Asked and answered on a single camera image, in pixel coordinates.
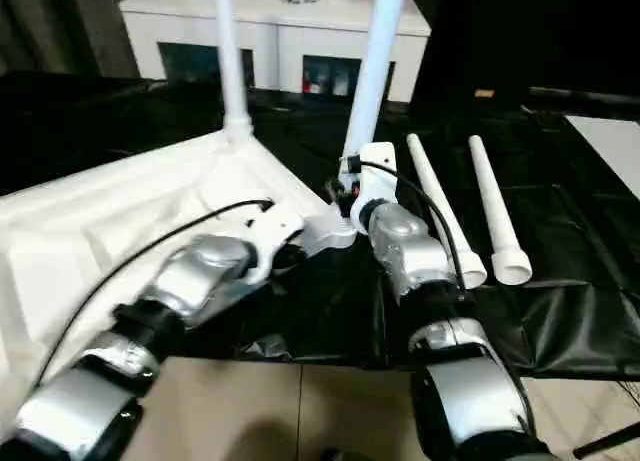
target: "wire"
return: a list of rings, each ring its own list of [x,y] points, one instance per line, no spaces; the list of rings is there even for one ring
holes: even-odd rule
[[[456,272],[455,275],[456,275],[456,280],[458,282],[458,289],[460,291],[460,294],[462,296],[464,296],[465,293],[467,292],[467,288],[465,287],[464,277],[462,276],[462,268],[460,266],[460,258],[458,256],[458,250],[456,249],[456,244],[455,244],[455,241],[453,239],[453,234],[451,233],[451,228],[449,227],[449,224],[447,223],[447,220],[445,219],[444,215],[442,214],[442,211],[440,211],[440,208],[438,208],[438,205],[433,201],[433,199],[431,199],[431,197],[427,193],[425,193],[422,189],[420,189],[409,178],[407,178],[403,174],[397,172],[396,170],[391,169],[391,168],[389,168],[387,166],[384,166],[382,164],[372,163],[370,161],[362,161],[362,160],[360,160],[360,165],[361,166],[369,166],[371,168],[379,169],[380,171],[384,171],[385,173],[389,173],[389,174],[395,176],[398,179],[398,181],[400,181],[405,186],[411,188],[418,196],[420,196],[420,199],[422,199],[422,201],[424,201],[426,203],[426,205],[431,209],[433,214],[436,215],[436,218],[438,218],[438,221],[440,222],[440,225],[442,226],[442,230],[444,231],[444,235],[447,238],[447,244],[449,245],[449,248],[450,248],[450,251],[451,251],[451,259],[453,260],[453,267],[454,267],[454,270]]]
[[[631,398],[631,401],[635,405],[636,409],[640,410],[640,396],[638,388],[631,383],[625,381],[616,381],[616,384],[622,389],[627,396]]]
[[[62,332],[60,333],[60,335],[56,339],[55,343],[53,344],[53,348],[51,348],[51,351],[49,352],[49,355],[48,355],[46,361],[42,365],[42,368],[40,369],[40,372],[38,373],[38,376],[36,377],[36,381],[35,381],[33,387],[31,388],[31,392],[33,392],[36,389],[38,389],[40,387],[40,385],[42,384],[42,380],[44,379],[45,375],[47,374],[47,371],[49,369],[49,366],[51,365],[51,362],[55,358],[58,350],[60,349],[60,346],[62,345],[62,343],[64,342],[65,338],[67,337],[67,334],[69,333],[69,330],[71,329],[73,324],[76,322],[78,317],[82,314],[84,309],[89,305],[89,303],[95,297],[95,295],[98,293],[98,291],[100,291],[109,281],[111,281],[111,279],[113,279],[123,269],[128,267],[131,263],[133,263],[140,256],[148,253],[153,248],[158,246],[160,243],[163,243],[167,239],[172,238],[173,236],[175,236],[177,234],[180,234],[183,231],[186,231],[187,229],[192,228],[192,227],[194,227],[194,226],[196,226],[196,225],[198,225],[200,223],[203,223],[203,222],[207,221],[208,219],[211,219],[211,218],[219,216],[219,215],[221,215],[223,213],[226,213],[227,211],[231,211],[233,209],[241,208],[243,206],[251,206],[251,205],[255,205],[255,204],[260,205],[262,207],[262,210],[265,211],[265,210],[269,209],[271,206],[273,206],[273,201],[268,200],[268,199],[249,199],[249,200],[246,200],[246,201],[240,201],[238,203],[233,203],[233,204],[230,204],[228,206],[224,206],[224,207],[222,207],[220,209],[216,209],[215,211],[211,211],[210,213],[202,215],[202,216],[200,216],[200,217],[198,217],[198,218],[196,218],[196,219],[194,219],[192,221],[189,221],[186,224],[183,224],[182,226],[177,227],[176,229],[174,229],[172,231],[169,231],[168,233],[160,236],[155,241],[152,241],[151,243],[143,246],[138,251],[136,251],[135,253],[129,255],[127,258],[125,258],[123,261],[121,261],[104,278],[102,278],[100,280],[100,282],[98,282],[98,284],[96,284],[91,291],[89,291],[89,293],[85,296],[85,298],[78,305],[78,307],[76,307],[75,311],[73,312],[73,314],[71,315],[71,317],[69,318],[69,320],[65,324],[64,328],[62,329]]]

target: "robotic arm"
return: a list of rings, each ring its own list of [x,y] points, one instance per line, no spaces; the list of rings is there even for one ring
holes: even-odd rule
[[[173,347],[263,282],[276,252],[302,227],[292,210],[275,205],[244,236],[198,236],[173,253],[133,304],[116,307],[114,325],[26,401],[0,459],[120,459],[143,416],[138,400]]]
[[[367,145],[361,160],[395,169],[390,143]],[[369,236],[400,308],[414,364],[418,438],[432,461],[552,461],[535,435],[526,393],[459,296],[447,255],[425,222],[395,200],[392,176],[361,167],[350,215]]]
[[[367,145],[362,160],[395,169],[393,146]],[[395,178],[361,166],[350,203],[398,302],[414,364],[418,437],[432,461],[553,461],[538,440],[527,396],[459,296],[447,255],[424,221],[397,204]],[[1,459],[117,460],[143,415],[138,400],[188,329],[226,309],[270,272],[275,253],[303,227],[274,206],[242,236],[199,236],[171,255],[130,306],[114,310],[68,369],[22,406]]]

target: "black plastic sheet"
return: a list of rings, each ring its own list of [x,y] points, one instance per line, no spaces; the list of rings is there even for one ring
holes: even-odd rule
[[[213,85],[12,75],[0,79],[9,193],[219,129]],[[253,92],[258,139],[324,199],[349,103]],[[493,341],[521,374],[640,379],[640,202],[559,114],[483,110],[409,113],[389,105],[376,140],[417,133],[472,247],[491,271],[491,244],[467,147],[483,137],[534,270],[524,286],[490,277],[470,292]],[[421,213],[400,190],[400,201]],[[402,368],[397,306],[359,238],[274,278],[192,333],[176,354]]]

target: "black curtain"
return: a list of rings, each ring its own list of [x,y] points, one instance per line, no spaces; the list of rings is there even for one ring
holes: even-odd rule
[[[0,0],[0,74],[138,76],[122,0]]]
[[[530,88],[640,95],[637,0],[416,0],[433,32],[418,98],[523,102]]]

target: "tile floor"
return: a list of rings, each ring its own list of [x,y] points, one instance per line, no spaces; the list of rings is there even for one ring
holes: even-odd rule
[[[317,461],[327,447],[424,460],[402,373],[171,359],[126,461]],[[614,383],[525,380],[538,429],[570,448],[640,419]],[[640,460],[640,443],[594,461]]]

